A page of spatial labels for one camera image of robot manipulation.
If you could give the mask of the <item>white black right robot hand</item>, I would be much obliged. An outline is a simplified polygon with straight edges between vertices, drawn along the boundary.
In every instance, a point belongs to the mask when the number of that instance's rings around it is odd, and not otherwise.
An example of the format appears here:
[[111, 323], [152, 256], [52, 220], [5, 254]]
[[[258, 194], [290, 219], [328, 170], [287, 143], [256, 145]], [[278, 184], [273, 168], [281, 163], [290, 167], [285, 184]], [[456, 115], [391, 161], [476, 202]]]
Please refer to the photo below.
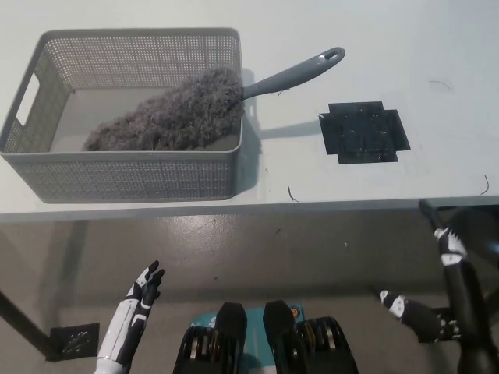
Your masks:
[[456, 340], [461, 348], [459, 373], [497, 373], [486, 302], [468, 251], [457, 233], [426, 200], [419, 201], [437, 240], [449, 306], [434, 308], [385, 288], [376, 288], [381, 304], [410, 328], [421, 343]]

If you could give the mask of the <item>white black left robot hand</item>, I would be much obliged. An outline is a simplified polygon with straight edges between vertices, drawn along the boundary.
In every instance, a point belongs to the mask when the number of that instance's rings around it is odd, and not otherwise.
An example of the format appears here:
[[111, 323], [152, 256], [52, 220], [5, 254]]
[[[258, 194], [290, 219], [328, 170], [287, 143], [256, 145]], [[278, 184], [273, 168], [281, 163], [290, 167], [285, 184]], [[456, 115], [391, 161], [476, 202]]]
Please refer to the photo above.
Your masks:
[[97, 354], [96, 373], [128, 373], [165, 271], [152, 262], [121, 300]]

